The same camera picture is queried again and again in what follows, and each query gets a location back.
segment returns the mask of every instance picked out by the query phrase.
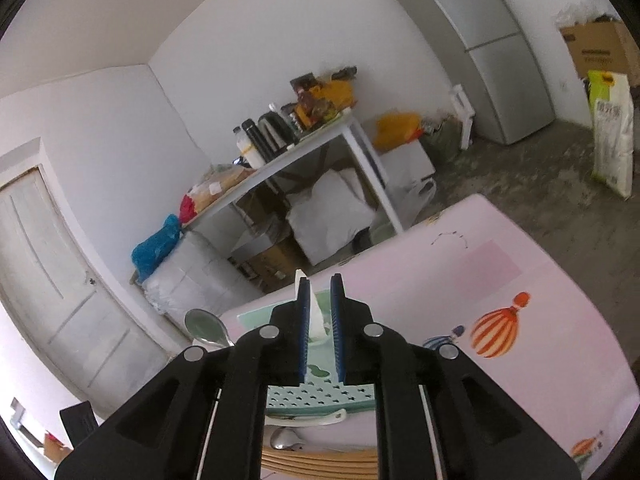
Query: ceiling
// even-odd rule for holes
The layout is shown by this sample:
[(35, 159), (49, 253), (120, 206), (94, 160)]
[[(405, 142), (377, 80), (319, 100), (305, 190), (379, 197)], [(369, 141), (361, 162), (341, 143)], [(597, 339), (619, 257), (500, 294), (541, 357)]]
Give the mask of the ceiling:
[(110, 66), (146, 63), (204, 0), (26, 0), (0, 41), (0, 98)]

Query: pink table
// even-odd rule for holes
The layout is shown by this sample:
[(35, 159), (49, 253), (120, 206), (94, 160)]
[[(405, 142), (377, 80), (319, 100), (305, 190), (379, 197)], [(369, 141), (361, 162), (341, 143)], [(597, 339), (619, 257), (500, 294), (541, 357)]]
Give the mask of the pink table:
[[(349, 297), (367, 303), (377, 322), (408, 342), (420, 345), (464, 326), (455, 344), (576, 457), (584, 478), (638, 408), (634, 377), (591, 301), (482, 196), (311, 276), (314, 290), (327, 289), (336, 272)], [(246, 331), (238, 314), (292, 298), (288, 286), (222, 320), (237, 339)], [(376, 444), (373, 412), (300, 433), (318, 444)]]

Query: screw head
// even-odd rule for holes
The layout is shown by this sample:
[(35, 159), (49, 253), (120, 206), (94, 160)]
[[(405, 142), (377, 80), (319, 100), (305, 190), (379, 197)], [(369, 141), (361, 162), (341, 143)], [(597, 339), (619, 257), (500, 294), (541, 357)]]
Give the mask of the screw head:
[(363, 330), (370, 337), (380, 337), (384, 331), (378, 323), (369, 323)]
[(260, 337), (263, 339), (275, 339), (280, 333), (280, 329), (275, 325), (265, 325), (260, 329)]
[(455, 359), (460, 354), (457, 346), (449, 344), (442, 345), (438, 348), (438, 352), (440, 352), (440, 355), (445, 359)]
[(202, 357), (204, 356), (204, 349), (199, 346), (190, 346), (184, 351), (184, 354), (182, 355), (187, 361), (194, 363), (202, 359)]

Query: table leg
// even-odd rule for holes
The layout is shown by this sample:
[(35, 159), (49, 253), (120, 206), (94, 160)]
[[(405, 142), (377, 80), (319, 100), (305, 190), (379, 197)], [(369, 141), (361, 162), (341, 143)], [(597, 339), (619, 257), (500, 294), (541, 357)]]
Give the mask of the table leg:
[(354, 136), (357, 137), (356, 140), (363, 146), (366, 155), (370, 157), (370, 161), (372, 162), (372, 166), (378, 174), (378, 178), (384, 187), (389, 183), (389, 176), (385, 170), (385, 167), (382, 165), (382, 160), (380, 160), (380, 156), (378, 156), (378, 152), (373, 147), (371, 140), (367, 133), (362, 129), (362, 126), (358, 121), (351, 121), (349, 124), (349, 128), (351, 132), (354, 133)]
[(384, 187), (382, 187), (382, 183), (378, 179), (378, 176), (376, 175), (376, 171), (374, 170), (373, 166), (369, 162), (367, 155), (360, 147), (360, 144), (353, 136), (353, 133), (351, 133), (351, 129), (347, 125), (345, 125), (343, 129), (342, 136), (344, 137), (344, 140), (347, 141), (347, 145), (351, 150), (351, 153), (353, 153), (353, 156), (358, 161), (358, 164), (362, 168), (362, 171), (367, 177), (367, 180), (371, 184), (371, 187), (373, 188), (373, 192), (376, 194), (376, 197), (378, 198), (378, 201), (380, 202), (382, 209), (385, 210), (385, 213), (389, 218), (391, 225), (396, 230), (396, 233), (400, 234), (404, 232), (404, 228), (402, 227), (402, 223), (398, 218), (398, 214), (396, 213), (396, 210), (394, 209), (391, 203), (391, 200), (389, 200), (389, 196), (386, 194)]

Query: concrete floor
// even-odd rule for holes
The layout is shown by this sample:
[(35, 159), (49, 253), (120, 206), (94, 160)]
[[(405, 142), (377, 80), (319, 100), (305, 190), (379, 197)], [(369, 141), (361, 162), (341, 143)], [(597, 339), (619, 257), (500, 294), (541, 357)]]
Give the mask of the concrete floor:
[(426, 218), (481, 193), (580, 286), (630, 363), (640, 357), (640, 178), (622, 200), (590, 179), (593, 134), (556, 121), (513, 146), (479, 139), (438, 168)]

